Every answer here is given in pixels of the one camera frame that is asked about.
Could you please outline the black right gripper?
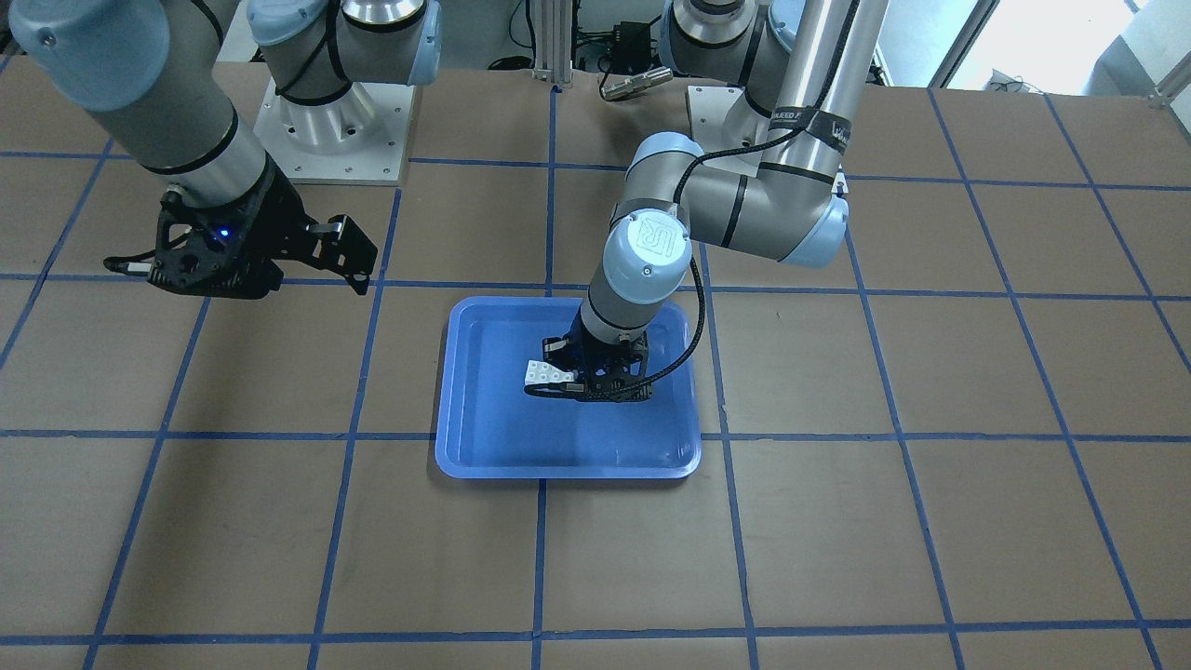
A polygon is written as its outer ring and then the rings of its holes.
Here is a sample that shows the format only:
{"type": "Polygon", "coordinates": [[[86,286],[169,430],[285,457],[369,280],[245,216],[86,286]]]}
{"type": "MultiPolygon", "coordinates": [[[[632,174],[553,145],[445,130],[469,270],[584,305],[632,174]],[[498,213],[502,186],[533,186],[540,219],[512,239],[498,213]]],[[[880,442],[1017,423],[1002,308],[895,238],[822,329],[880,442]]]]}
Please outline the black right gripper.
{"type": "Polygon", "coordinates": [[[163,292],[260,300],[283,278],[279,259],[303,259],[314,270],[336,273],[357,296],[366,296],[378,248],[353,217],[316,221],[274,159],[257,182],[233,202],[188,207],[176,188],[161,199],[156,249],[106,256],[108,273],[149,278],[163,292]]]}

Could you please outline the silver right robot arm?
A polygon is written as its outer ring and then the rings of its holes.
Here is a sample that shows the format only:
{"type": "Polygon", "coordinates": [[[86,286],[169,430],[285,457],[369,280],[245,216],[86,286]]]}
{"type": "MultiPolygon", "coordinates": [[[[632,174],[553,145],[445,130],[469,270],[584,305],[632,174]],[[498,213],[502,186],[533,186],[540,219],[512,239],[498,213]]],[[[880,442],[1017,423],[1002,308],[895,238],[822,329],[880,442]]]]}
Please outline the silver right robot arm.
{"type": "Polygon", "coordinates": [[[251,37],[272,73],[256,123],[213,77],[233,1],[14,1],[12,35],[52,84],[166,183],[146,253],[111,273],[163,292],[260,300],[281,261],[335,273],[366,294],[378,248],[353,218],[320,223],[294,180],[393,183],[406,134],[376,95],[434,84],[437,1],[250,1],[251,37]]]}

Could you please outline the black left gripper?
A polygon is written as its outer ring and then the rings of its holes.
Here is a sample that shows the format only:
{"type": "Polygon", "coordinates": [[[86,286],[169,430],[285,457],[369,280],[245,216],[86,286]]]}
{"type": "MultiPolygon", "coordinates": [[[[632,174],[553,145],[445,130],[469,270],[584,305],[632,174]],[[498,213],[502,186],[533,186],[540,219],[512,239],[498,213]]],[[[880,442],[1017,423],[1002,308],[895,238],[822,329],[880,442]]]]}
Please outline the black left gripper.
{"type": "Polygon", "coordinates": [[[531,397],[630,403],[651,399],[651,384],[644,382],[649,361],[646,332],[632,340],[601,342],[575,317],[566,336],[543,340],[543,361],[555,369],[574,370],[576,381],[525,384],[523,392],[531,397]]]}

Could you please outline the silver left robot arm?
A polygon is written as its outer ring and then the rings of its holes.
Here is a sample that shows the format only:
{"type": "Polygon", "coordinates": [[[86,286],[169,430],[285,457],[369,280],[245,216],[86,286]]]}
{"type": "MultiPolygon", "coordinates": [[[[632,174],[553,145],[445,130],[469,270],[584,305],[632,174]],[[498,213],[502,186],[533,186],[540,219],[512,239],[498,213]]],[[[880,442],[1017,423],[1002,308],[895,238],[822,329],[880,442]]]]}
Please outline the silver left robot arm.
{"type": "Polygon", "coordinates": [[[582,303],[526,367],[525,394],[641,402],[690,359],[701,336],[648,372],[647,327],[685,276],[694,243],[824,267],[850,215],[836,177],[852,139],[888,4],[671,1],[659,50],[673,71],[738,87],[752,114],[724,150],[685,133],[642,140],[582,303]]]}

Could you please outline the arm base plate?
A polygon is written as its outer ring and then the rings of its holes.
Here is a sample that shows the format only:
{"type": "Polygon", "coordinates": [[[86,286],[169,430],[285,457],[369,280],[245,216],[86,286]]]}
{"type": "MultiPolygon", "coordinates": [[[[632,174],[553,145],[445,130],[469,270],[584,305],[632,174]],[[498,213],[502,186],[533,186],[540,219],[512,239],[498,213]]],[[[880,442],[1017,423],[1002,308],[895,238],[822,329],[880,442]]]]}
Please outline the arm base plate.
{"type": "Polygon", "coordinates": [[[395,187],[403,179],[416,87],[355,82],[344,98],[303,106],[268,82],[254,132],[295,184],[395,187]]]}
{"type": "MultiPolygon", "coordinates": [[[[740,87],[713,87],[707,84],[688,87],[690,136],[706,154],[732,148],[744,148],[767,139],[769,119],[762,118],[744,100],[740,87]]],[[[735,155],[710,161],[719,169],[755,177],[761,152],[735,155]]],[[[831,180],[834,194],[850,193],[842,167],[831,180]]]]}

